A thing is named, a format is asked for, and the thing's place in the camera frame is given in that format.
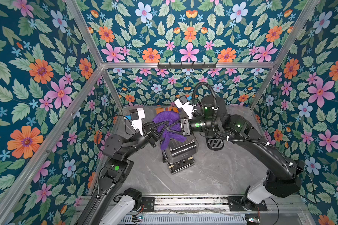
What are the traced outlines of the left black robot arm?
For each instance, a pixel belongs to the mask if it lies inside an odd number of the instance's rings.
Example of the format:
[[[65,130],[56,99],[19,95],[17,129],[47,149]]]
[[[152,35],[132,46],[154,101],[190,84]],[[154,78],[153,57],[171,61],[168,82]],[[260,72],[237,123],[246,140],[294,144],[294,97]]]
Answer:
[[[148,144],[155,147],[168,124],[147,122],[142,133],[130,138],[115,134],[105,141],[104,155],[108,160],[99,172],[97,190],[76,221],[77,225],[117,225],[128,213],[141,207],[141,193],[130,188],[110,211],[107,210],[133,168],[134,162],[129,157]]]

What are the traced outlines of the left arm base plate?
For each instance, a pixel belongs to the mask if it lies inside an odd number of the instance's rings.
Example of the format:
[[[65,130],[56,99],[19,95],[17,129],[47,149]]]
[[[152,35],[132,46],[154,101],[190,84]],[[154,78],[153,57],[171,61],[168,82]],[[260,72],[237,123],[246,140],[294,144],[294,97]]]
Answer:
[[[155,205],[154,197],[133,197],[130,195],[122,195],[118,203],[125,207],[127,210],[130,209],[130,212],[139,213],[139,212],[153,212]]]

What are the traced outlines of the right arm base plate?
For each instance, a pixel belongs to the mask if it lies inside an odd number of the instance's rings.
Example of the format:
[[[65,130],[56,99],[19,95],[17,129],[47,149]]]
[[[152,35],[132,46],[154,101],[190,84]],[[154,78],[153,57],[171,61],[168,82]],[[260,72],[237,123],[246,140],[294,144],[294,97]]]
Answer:
[[[265,201],[255,204],[247,200],[244,196],[229,196],[227,197],[230,211],[268,211]]]

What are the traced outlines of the purple cleaning cloth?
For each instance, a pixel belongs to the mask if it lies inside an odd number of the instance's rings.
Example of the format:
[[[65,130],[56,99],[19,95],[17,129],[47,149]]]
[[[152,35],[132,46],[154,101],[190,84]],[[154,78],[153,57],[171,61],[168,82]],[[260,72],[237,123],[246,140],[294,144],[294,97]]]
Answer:
[[[164,128],[164,125],[160,125],[157,128],[157,131],[160,133],[162,129],[164,132],[162,133],[163,141],[161,143],[161,150],[164,151],[168,148],[170,140],[174,139],[179,142],[185,142],[186,137],[182,135],[181,126],[179,124],[180,114],[174,111],[163,111],[157,114],[153,118],[153,122],[158,124],[161,122],[167,122],[168,125]]]

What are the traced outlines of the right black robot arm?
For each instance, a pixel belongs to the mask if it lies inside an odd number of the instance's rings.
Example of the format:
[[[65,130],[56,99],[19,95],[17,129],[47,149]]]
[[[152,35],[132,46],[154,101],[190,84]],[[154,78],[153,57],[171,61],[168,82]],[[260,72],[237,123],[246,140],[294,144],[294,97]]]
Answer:
[[[267,167],[264,179],[249,186],[239,202],[246,210],[272,196],[285,198],[300,191],[303,167],[299,162],[282,154],[243,116],[228,113],[224,99],[208,83],[198,83],[192,95],[178,98],[175,105],[187,117],[173,124],[180,124],[180,131],[172,130],[172,126],[167,131],[183,136],[204,132],[210,141],[231,142],[244,148]]]

